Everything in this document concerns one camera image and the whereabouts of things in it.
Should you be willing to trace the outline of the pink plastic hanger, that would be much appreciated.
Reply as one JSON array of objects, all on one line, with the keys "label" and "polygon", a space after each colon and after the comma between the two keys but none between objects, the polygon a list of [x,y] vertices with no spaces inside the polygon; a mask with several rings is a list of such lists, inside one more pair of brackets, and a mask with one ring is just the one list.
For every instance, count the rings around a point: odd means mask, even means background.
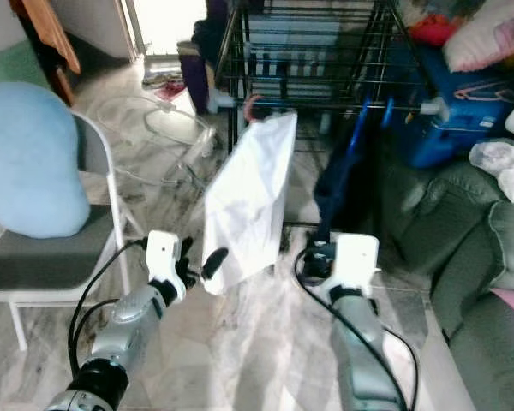
[{"label": "pink plastic hanger", "polygon": [[254,103],[260,101],[260,99],[262,99],[260,94],[249,95],[242,105],[242,117],[244,117],[247,122],[250,122],[250,124],[262,122],[260,117],[254,116]]}]

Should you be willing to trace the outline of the grey white folding chair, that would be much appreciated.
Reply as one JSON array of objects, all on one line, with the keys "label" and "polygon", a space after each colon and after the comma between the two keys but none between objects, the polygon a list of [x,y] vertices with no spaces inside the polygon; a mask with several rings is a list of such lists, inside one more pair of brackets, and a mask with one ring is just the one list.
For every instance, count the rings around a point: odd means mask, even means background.
[{"label": "grey white folding chair", "polygon": [[103,181],[108,200],[88,204],[88,217],[70,236],[34,239],[0,224],[0,302],[8,306],[15,339],[27,349],[22,307],[70,307],[85,291],[94,291],[92,278],[108,269],[109,257],[145,230],[120,199],[117,169],[107,138],[81,113],[73,114],[78,132],[76,176]]}]

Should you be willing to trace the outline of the orange hanging cloth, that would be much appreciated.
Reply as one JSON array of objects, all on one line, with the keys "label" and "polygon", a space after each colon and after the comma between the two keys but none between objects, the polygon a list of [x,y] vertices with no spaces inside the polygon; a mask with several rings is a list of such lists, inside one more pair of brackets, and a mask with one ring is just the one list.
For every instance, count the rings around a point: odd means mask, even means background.
[{"label": "orange hanging cloth", "polygon": [[74,74],[81,73],[81,62],[77,58],[68,35],[58,19],[50,0],[21,0],[27,18],[33,24],[34,31],[43,44],[49,45],[66,63]]}]

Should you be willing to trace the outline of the light blue pillow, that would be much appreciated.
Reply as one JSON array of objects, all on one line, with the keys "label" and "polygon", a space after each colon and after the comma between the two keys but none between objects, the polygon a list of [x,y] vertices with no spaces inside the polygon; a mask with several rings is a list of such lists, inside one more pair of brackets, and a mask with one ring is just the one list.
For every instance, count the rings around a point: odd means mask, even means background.
[{"label": "light blue pillow", "polygon": [[72,236],[90,206],[69,107],[45,87],[0,82],[0,227],[31,238]]}]

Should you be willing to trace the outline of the maroon cloth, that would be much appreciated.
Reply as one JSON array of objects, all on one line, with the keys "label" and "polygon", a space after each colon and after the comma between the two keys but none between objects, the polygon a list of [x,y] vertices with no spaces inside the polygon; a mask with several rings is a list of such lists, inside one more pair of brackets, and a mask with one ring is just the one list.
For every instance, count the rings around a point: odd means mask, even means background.
[{"label": "maroon cloth", "polygon": [[156,97],[169,99],[171,101],[172,99],[178,98],[186,89],[185,82],[182,80],[167,80],[154,91],[154,94]]}]

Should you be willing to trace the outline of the white plastic bag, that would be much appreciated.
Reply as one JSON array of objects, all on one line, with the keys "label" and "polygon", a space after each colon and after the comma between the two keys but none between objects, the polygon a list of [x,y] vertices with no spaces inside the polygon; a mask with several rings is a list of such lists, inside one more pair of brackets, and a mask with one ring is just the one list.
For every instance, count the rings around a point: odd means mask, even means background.
[{"label": "white plastic bag", "polygon": [[506,140],[479,142],[469,150],[469,161],[495,177],[500,191],[514,203],[514,144]]}]

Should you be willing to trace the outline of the red cushion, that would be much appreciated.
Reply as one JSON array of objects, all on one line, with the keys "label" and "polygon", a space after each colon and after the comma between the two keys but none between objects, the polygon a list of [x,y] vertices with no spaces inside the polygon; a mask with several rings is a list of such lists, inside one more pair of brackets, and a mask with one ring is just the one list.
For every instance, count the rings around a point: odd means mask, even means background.
[{"label": "red cushion", "polygon": [[444,46],[459,28],[459,23],[453,22],[445,15],[429,13],[409,27],[409,35],[417,42],[434,47]]}]

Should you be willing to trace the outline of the green sofa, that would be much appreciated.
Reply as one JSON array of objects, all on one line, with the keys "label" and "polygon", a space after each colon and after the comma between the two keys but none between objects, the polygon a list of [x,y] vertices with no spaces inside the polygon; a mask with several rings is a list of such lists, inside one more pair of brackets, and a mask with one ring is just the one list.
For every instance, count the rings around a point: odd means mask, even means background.
[{"label": "green sofa", "polygon": [[427,286],[433,314],[477,411],[514,411],[514,203],[468,161],[424,169],[391,148],[377,160],[381,243],[393,273]]}]

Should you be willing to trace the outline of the white shirt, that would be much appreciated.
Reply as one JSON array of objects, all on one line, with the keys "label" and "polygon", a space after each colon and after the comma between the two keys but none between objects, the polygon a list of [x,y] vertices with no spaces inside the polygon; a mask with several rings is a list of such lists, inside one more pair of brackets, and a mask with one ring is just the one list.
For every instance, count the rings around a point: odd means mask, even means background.
[{"label": "white shirt", "polygon": [[207,185],[205,259],[229,251],[205,282],[209,293],[222,296],[276,263],[298,122],[299,115],[288,112],[250,124]]}]

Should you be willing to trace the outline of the purple bin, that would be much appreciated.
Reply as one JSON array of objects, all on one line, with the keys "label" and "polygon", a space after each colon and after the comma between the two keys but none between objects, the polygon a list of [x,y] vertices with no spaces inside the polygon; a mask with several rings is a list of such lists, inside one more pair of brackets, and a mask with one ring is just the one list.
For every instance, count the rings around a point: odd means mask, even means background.
[{"label": "purple bin", "polygon": [[218,62],[218,43],[207,36],[195,36],[177,44],[182,66],[182,78],[192,105],[200,115],[217,114],[218,106],[212,99],[214,68]]}]

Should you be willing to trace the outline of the blue storage bag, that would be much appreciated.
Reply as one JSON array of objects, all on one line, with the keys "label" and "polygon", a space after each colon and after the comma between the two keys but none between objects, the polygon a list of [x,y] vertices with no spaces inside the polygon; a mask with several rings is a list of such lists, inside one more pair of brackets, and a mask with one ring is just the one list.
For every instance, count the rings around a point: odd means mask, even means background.
[{"label": "blue storage bag", "polygon": [[389,130],[397,138],[399,159],[410,167],[437,167],[477,142],[508,136],[504,122],[514,110],[514,74],[499,68],[454,72],[442,50],[421,46],[417,52],[419,65],[408,51],[391,55],[397,64],[389,73],[397,82],[391,98],[398,105],[428,104],[438,112],[394,110]]}]

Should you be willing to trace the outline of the black metal drying rack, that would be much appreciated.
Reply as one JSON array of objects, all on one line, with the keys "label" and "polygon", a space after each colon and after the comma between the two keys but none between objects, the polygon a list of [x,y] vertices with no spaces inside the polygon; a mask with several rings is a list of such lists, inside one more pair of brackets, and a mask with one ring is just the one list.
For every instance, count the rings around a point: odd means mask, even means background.
[{"label": "black metal drying rack", "polygon": [[[386,98],[397,82],[389,79],[391,55],[408,51],[421,63],[399,11],[401,0],[229,0],[218,48],[215,82],[242,121],[249,95],[260,94],[257,109],[296,110],[315,115],[320,132],[356,119],[362,100],[372,95],[367,129],[394,137],[381,121]],[[398,105],[397,110],[434,114],[438,107]]]}]

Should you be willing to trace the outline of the clear tube frame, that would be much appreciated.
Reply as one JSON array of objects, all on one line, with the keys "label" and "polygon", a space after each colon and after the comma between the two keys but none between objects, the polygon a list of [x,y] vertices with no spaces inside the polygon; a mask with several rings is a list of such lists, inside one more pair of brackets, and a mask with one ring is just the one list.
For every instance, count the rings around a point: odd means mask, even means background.
[{"label": "clear tube frame", "polygon": [[90,115],[120,150],[125,176],[154,187],[206,185],[197,163],[211,157],[218,137],[209,122],[147,95],[106,98]]}]

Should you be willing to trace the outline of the dark navy hanging garment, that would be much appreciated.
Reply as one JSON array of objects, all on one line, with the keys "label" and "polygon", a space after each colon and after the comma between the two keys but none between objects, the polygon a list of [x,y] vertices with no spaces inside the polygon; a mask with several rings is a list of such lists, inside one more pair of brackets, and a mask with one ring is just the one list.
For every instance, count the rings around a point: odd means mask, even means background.
[{"label": "dark navy hanging garment", "polygon": [[344,149],[350,137],[338,142],[329,157],[328,164],[320,172],[313,189],[314,200],[319,207],[320,222],[312,242],[331,242],[335,231],[339,234],[371,234],[372,207],[375,189],[374,169],[369,160],[372,148],[363,136],[359,160],[350,175],[345,175]]}]

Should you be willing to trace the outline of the pink white pillow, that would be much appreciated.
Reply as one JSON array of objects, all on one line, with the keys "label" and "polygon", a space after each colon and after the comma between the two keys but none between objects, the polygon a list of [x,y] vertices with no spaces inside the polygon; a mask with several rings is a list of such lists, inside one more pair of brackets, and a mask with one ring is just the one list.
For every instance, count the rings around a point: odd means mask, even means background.
[{"label": "pink white pillow", "polygon": [[446,67],[473,72],[514,55],[514,0],[485,0],[444,46]]}]

